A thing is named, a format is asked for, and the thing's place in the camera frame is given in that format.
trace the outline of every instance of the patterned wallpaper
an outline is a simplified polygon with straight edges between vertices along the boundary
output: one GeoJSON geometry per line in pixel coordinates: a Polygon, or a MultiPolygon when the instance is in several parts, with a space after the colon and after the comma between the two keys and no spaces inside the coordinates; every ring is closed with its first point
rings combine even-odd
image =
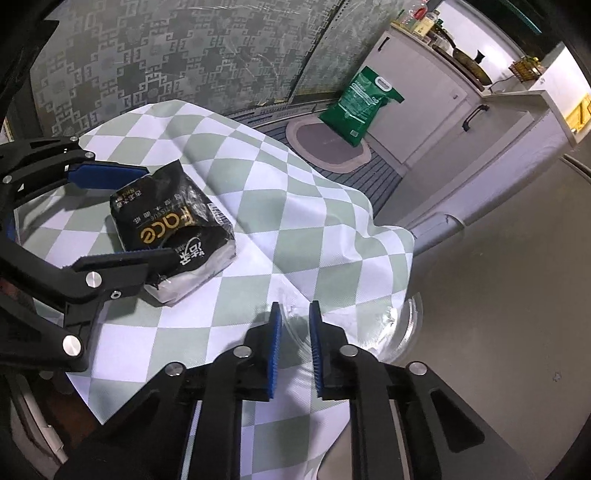
{"type": "Polygon", "coordinates": [[[346,0],[327,31],[338,0],[66,0],[31,69],[38,116],[73,135],[175,98],[229,114],[335,91],[397,1],[346,0]]]}
{"type": "Polygon", "coordinates": [[[304,69],[295,94],[343,90],[404,0],[346,0],[304,69]]]}

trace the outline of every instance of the white cabinet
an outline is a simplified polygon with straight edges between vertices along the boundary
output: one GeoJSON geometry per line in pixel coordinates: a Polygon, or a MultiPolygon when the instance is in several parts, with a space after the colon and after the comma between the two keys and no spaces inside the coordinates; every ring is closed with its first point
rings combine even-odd
{"type": "Polygon", "coordinates": [[[473,117],[468,131],[464,121],[458,122],[417,162],[378,213],[377,225],[416,225],[535,122],[529,111],[512,105],[492,102],[487,107],[473,117]]]}
{"type": "Polygon", "coordinates": [[[467,93],[446,74],[433,52],[416,41],[385,33],[363,63],[404,97],[382,107],[369,134],[399,162],[405,162],[466,99],[467,93]]]}

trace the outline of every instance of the table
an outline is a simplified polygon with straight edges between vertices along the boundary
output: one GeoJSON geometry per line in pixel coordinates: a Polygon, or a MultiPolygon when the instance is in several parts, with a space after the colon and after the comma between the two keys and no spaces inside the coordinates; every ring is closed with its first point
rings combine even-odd
{"type": "MultiPolygon", "coordinates": [[[[81,137],[80,145],[97,160],[151,171],[179,158],[232,221],[237,247],[230,267],[173,307],[146,292],[106,304],[91,367],[70,374],[82,399],[104,422],[167,363],[194,367],[240,344],[278,301],[284,330],[277,391],[268,404],[244,404],[241,475],[314,477],[349,409],[346,402],[316,397],[309,302],[319,300],[325,320],[379,356],[383,343],[376,338],[404,301],[413,236],[376,227],[361,192],[324,178],[287,146],[180,100],[125,113],[81,137]]],[[[110,193],[66,185],[29,202],[18,212],[23,246],[59,267],[83,255],[121,251],[110,193]]],[[[37,308],[56,317],[48,307],[37,308]]]]}

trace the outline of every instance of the gray floor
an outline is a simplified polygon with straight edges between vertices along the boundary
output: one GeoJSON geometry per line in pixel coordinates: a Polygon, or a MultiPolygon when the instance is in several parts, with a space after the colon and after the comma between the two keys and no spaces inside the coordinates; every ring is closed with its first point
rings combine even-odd
{"type": "MultiPolygon", "coordinates": [[[[591,135],[573,156],[591,166],[591,135]]],[[[557,163],[517,203],[415,258],[408,289],[422,296],[423,327],[400,364],[427,363],[538,479],[591,411],[591,205],[583,187],[557,163]]],[[[319,480],[351,479],[350,429],[323,469],[319,480]]]]}
{"type": "MultiPolygon", "coordinates": [[[[278,127],[266,131],[265,134],[291,147],[285,137],[285,128],[285,126],[278,127]]],[[[363,192],[371,202],[375,216],[384,206],[386,200],[390,198],[402,177],[382,157],[371,148],[370,150],[372,153],[371,161],[351,173],[333,173],[312,165],[312,163],[310,163],[310,166],[329,180],[363,192]]]]}

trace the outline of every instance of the silver bolt head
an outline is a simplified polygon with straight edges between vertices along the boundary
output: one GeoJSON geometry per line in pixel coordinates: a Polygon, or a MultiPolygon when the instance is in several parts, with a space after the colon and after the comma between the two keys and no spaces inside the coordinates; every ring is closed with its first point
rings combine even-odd
{"type": "Polygon", "coordinates": [[[408,366],[408,369],[415,375],[424,375],[427,373],[427,365],[421,362],[413,362],[408,366]]]}
{"type": "Polygon", "coordinates": [[[67,335],[61,343],[66,354],[70,356],[78,356],[82,351],[82,344],[74,335],[67,335]]]}
{"type": "Polygon", "coordinates": [[[343,356],[355,356],[359,353],[359,350],[355,345],[343,345],[339,348],[339,352],[343,356]]]}
{"type": "Polygon", "coordinates": [[[86,274],[86,284],[90,288],[98,288],[100,284],[103,283],[103,278],[100,276],[98,272],[88,272],[86,274]]]}
{"type": "Polygon", "coordinates": [[[180,364],[179,362],[172,362],[164,367],[164,373],[166,373],[169,377],[177,377],[183,373],[183,371],[184,365],[180,364]]]}
{"type": "Polygon", "coordinates": [[[252,349],[246,345],[237,346],[234,349],[234,356],[238,358],[248,358],[252,355],[252,349]]]}

